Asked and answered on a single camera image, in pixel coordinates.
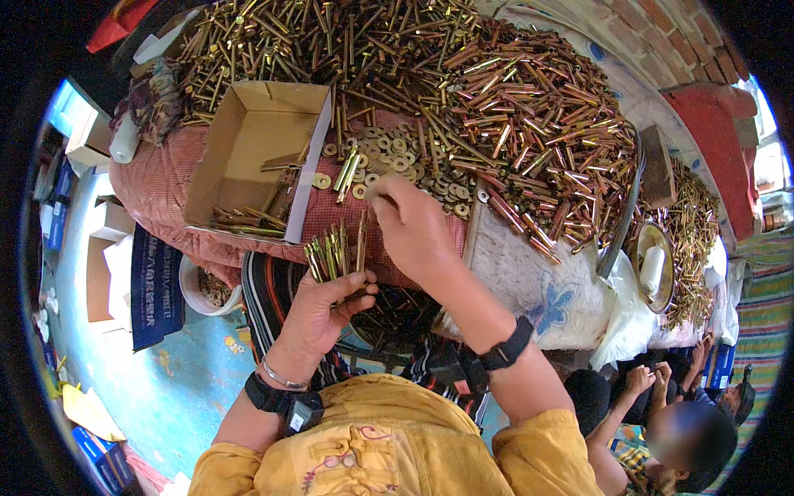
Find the bangle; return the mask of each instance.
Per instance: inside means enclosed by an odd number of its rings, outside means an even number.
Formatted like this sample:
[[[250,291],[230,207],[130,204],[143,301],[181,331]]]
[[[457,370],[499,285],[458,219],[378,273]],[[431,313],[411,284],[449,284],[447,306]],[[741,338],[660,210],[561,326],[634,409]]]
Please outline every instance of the bangle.
[[[269,375],[270,378],[276,381],[278,384],[281,384],[287,389],[292,389],[292,390],[302,390],[303,388],[309,386],[309,381],[306,381],[304,383],[293,383],[292,381],[288,381],[282,378],[280,375],[276,374],[273,371],[273,369],[270,368],[270,366],[268,365],[268,361],[266,359],[267,357],[262,359],[262,367],[264,368],[265,373]]]

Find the striped mat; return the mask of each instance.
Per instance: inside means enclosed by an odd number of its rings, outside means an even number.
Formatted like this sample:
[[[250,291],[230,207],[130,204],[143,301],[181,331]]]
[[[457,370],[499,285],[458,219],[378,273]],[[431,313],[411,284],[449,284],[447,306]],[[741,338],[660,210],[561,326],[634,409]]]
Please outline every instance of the striped mat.
[[[733,459],[705,494],[714,494],[730,474],[769,400],[792,327],[793,254],[794,229],[789,228],[778,233],[754,236],[738,244],[736,255],[731,257],[747,260],[753,272],[753,282],[745,282],[742,299],[736,308],[739,337],[731,386],[742,381],[744,367],[751,363],[753,374],[750,381],[756,390],[756,397],[752,413],[739,428],[739,444]]]

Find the brick wall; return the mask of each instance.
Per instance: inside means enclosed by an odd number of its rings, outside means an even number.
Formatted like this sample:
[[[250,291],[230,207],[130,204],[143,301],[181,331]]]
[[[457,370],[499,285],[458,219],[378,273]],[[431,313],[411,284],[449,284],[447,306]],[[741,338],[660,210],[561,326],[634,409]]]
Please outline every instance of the brick wall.
[[[503,0],[476,0],[491,14]],[[694,81],[747,80],[747,66],[698,0],[515,0],[579,29],[640,71],[669,88]]]
[[[608,7],[606,22],[630,30],[645,68],[659,87],[692,81],[733,84],[750,75],[733,44],[697,0],[592,0]]]

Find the yellow shirt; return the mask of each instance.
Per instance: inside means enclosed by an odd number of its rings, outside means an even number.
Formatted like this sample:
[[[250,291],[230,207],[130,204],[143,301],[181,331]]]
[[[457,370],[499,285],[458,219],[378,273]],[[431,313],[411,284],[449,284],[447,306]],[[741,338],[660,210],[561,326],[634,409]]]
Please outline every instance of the yellow shirt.
[[[394,375],[321,392],[313,429],[263,455],[219,443],[196,462],[189,496],[602,494],[573,413],[550,410],[493,438],[464,411]]]

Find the metal bowl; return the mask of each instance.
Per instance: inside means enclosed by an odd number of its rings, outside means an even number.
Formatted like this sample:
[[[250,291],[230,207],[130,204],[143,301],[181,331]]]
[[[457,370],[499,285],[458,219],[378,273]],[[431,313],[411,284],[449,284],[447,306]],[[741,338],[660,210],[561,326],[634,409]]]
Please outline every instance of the metal bowl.
[[[665,251],[665,265],[661,269],[661,281],[656,294],[647,294],[640,284],[640,255],[652,246],[659,246]],[[654,313],[664,313],[670,307],[673,300],[673,288],[676,285],[675,270],[673,270],[673,250],[670,248],[670,240],[667,234],[661,230],[655,222],[646,222],[639,230],[629,247],[629,257],[631,267],[634,269],[634,277],[637,278],[637,288],[643,301]]]

